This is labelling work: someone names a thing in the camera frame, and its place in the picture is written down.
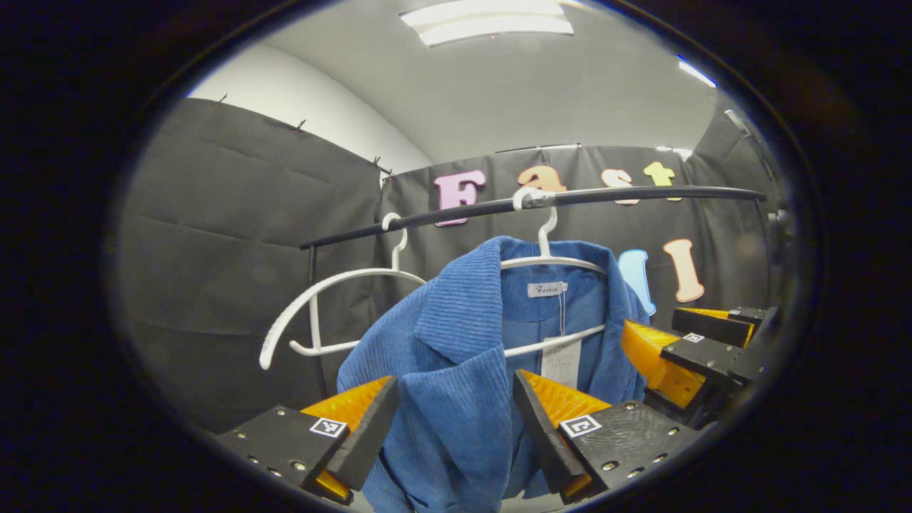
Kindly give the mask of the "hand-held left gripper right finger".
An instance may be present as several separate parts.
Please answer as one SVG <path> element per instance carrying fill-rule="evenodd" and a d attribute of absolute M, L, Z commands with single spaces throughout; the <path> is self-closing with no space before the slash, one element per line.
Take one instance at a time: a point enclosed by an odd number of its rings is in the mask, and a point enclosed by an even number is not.
<path fill-rule="evenodd" d="M 512 392 L 547 487 L 564 504 L 626 492 L 702 435 L 639 400 L 609 405 L 527 370 L 515 371 Z"/>

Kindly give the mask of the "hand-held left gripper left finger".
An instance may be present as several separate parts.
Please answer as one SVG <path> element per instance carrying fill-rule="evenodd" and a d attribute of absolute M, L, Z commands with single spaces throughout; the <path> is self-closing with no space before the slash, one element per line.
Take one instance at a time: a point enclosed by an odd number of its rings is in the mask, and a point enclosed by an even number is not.
<path fill-rule="evenodd" d="M 348 506 L 362 490 L 400 405 L 395 376 L 315 405 L 275 405 L 216 435 L 219 444 L 288 485 Z"/>

